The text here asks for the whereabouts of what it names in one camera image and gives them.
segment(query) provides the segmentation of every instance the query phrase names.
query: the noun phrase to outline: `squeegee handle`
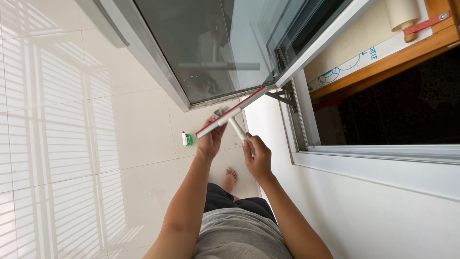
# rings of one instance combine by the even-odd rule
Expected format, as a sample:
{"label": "squeegee handle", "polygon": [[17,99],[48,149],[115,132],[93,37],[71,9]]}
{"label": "squeegee handle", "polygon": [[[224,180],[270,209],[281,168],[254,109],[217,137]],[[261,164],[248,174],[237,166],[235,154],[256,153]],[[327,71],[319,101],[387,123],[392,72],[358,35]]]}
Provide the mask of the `squeegee handle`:
{"label": "squeegee handle", "polygon": [[240,139],[243,141],[243,140],[246,140],[246,143],[249,144],[250,148],[251,148],[251,152],[253,153],[253,155],[255,154],[255,149],[254,149],[254,146],[252,145],[251,142],[249,142],[247,140],[247,136],[246,136],[246,132],[240,127],[240,125],[238,124],[238,122],[236,122],[235,120],[235,117],[230,117],[228,122],[230,122],[230,124],[233,126],[233,128],[235,128],[235,131],[236,133],[238,134],[238,136],[240,137]]}

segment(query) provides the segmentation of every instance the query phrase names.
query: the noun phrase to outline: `red strap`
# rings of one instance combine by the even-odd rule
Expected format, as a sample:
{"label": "red strap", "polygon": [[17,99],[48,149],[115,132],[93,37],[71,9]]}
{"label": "red strap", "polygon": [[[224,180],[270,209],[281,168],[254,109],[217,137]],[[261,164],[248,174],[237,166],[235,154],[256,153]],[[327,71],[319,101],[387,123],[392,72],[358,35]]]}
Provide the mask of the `red strap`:
{"label": "red strap", "polygon": [[438,17],[433,17],[429,20],[426,20],[422,23],[419,23],[419,24],[416,24],[414,26],[411,26],[407,29],[404,30],[404,36],[408,35],[408,34],[411,34],[411,33],[414,33],[414,32],[418,32],[418,31],[421,31],[427,27],[430,27],[434,24],[437,24],[447,18],[450,17],[450,11],[447,11],[445,13],[442,13],[441,15],[439,15]]}

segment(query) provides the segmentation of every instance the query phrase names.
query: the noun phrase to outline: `white wall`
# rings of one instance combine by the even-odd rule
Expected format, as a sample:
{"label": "white wall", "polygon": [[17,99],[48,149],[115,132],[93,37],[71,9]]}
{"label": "white wall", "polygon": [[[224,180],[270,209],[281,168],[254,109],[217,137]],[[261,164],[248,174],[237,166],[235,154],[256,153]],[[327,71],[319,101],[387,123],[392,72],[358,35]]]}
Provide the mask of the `white wall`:
{"label": "white wall", "polygon": [[460,258],[460,203],[291,164],[278,102],[245,108],[272,170],[334,257]]}

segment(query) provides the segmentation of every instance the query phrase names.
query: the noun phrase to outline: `person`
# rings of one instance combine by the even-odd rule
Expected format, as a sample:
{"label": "person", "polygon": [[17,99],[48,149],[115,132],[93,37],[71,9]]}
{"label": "person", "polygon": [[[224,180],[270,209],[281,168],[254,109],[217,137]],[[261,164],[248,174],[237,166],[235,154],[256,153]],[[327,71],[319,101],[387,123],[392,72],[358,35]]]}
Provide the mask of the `person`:
{"label": "person", "polygon": [[[210,117],[203,126],[212,121]],[[144,259],[332,258],[271,172],[271,151],[258,136],[247,133],[254,156],[246,141],[242,148],[247,169],[265,191],[273,212],[262,198],[230,194],[237,181],[234,171],[226,171],[221,187],[207,182],[225,127],[198,140],[189,172]]]}

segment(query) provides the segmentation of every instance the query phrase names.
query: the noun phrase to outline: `wooden frame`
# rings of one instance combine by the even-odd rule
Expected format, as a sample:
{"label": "wooden frame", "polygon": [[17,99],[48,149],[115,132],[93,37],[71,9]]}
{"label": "wooden frame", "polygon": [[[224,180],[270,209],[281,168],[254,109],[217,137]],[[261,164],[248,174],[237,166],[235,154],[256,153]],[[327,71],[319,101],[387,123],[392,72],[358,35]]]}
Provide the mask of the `wooden frame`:
{"label": "wooden frame", "polygon": [[428,17],[450,10],[452,16],[431,27],[433,35],[310,93],[311,100],[341,100],[447,50],[460,41],[460,3],[425,0]]}

